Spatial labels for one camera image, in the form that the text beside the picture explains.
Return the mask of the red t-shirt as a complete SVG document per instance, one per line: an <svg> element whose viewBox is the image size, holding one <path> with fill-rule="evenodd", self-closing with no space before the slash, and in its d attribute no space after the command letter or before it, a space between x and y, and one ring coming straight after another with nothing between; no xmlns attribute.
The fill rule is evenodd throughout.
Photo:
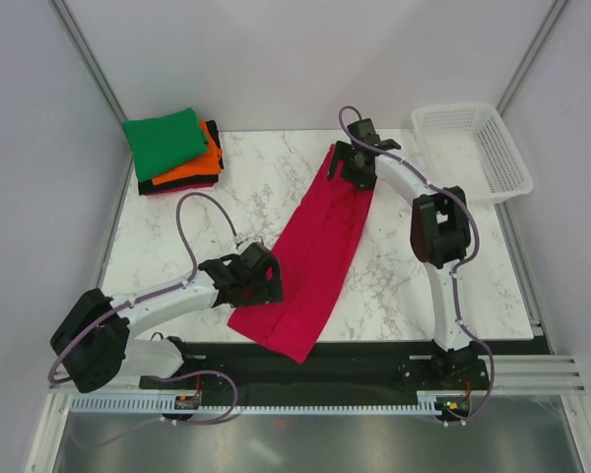
<svg viewBox="0 0 591 473"><path fill-rule="evenodd" d="M280 263L284 300L237 308L228 327L301 364L340 297L361 241L373 192L328 177L339 144L321 167L272 248Z"/></svg>

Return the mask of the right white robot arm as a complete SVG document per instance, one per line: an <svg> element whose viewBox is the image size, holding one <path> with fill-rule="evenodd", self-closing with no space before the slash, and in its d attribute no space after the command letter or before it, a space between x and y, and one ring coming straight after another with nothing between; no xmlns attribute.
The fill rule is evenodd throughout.
<svg viewBox="0 0 591 473"><path fill-rule="evenodd" d="M374 145L338 141L327 177L337 169L346 182L370 189L385 181L412 207L410 245L426 270L434 314L431 375L450 388L464 379L487 373L479 358L477 336L462 319L459 268L479 252L479 231L464 191L439 188L407 160L394 155L400 145L384 140Z"/></svg>

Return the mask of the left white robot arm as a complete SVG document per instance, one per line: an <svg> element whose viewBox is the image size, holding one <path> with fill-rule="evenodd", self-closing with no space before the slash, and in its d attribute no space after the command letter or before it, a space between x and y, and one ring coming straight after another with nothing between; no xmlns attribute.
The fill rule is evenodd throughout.
<svg viewBox="0 0 591 473"><path fill-rule="evenodd" d="M169 340L142 334L182 315L220 305L279 303L284 298L279 259L260 243L241 254L209 259L181 277L138 293L110 297L84 292L50 339L56 355L48 381L73 382L81 393L96 391L119 375L165 378L185 387L196 364Z"/></svg>

